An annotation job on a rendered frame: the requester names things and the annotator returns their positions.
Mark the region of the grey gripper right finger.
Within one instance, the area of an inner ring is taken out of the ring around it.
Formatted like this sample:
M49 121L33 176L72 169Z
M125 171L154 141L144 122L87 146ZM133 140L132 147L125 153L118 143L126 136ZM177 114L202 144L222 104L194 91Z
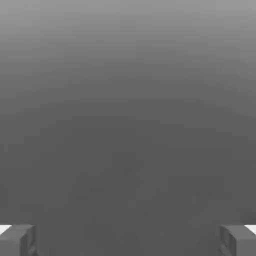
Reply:
M256 256L256 224L221 225L220 256Z

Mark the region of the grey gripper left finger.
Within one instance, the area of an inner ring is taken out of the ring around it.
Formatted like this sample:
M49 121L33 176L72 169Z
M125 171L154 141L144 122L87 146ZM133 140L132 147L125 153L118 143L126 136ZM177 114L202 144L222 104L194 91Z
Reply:
M0 224L0 256L38 256L33 224Z

